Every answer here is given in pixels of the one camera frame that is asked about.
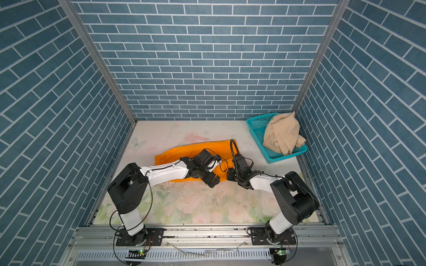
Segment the orange shorts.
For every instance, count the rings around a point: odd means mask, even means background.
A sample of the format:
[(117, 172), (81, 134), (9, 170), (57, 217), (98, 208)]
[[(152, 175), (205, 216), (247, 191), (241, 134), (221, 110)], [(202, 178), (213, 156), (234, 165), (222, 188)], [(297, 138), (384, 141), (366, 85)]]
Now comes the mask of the orange shorts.
[(218, 154), (222, 158), (221, 167), (217, 166), (213, 172), (220, 177), (220, 182), (226, 181), (229, 168), (233, 168), (230, 140), (211, 141), (206, 143), (179, 146), (155, 156), (155, 166), (177, 161), (181, 157), (194, 157), (203, 149), (213, 150), (212, 154)]

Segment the teal plastic basket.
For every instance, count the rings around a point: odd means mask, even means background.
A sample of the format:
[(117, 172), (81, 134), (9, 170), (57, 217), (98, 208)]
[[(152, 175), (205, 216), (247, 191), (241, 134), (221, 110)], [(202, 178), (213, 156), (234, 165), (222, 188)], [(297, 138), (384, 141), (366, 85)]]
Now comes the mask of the teal plastic basket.
[(276, 115), (278, 115), (278, 113), (268, 113), (259, 116), (254, 116), (246, 120), (246, 124), (249, 128), (250, 134), (255, 140), (256, 145), (260, 149), (264, 159), (268, 164), (286, 160), (288, 158), (299, 156), (308, 152), (308, 147), (306, 144), (301, 147), (295, 147), (292, 154), (289, 155), (276, 153), (263, 145), (267, 125), (270, 120)]

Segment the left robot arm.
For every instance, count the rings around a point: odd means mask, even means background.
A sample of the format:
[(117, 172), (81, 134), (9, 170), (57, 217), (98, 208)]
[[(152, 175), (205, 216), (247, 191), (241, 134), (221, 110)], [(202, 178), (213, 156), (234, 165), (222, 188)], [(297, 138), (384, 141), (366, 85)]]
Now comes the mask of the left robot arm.
[(182, 157), (181, 159), (159, 166), (139, 167), (135, 163), (128, 164), (108, 186), (108, 194), (112, 199), (123, 229), (116, 229), (119, 237), (117, 246), (141, 246), (149, 242), (148, 230), (144, 220), (147, 215), (139, 213), (139, 206), (147, 188), (172, 180), (198, 178), (209, 187), (220, 182), (220, 177), (213, 170), (221, 165), (221, 160), (209, 158)]

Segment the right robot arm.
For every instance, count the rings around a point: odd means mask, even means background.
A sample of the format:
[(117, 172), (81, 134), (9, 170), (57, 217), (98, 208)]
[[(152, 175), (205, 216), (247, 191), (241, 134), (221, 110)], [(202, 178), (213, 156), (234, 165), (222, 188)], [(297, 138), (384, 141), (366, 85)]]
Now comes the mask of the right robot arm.
[(279, 213), (265, 224), (266, 238), (273, 244), (284, 240), (284, 233), (319, 209), (319, 201), (300, 176), (291, 171), (273, 176), (251, 168), (230, 168), (227, 180), (248, 190), (272, 193)]

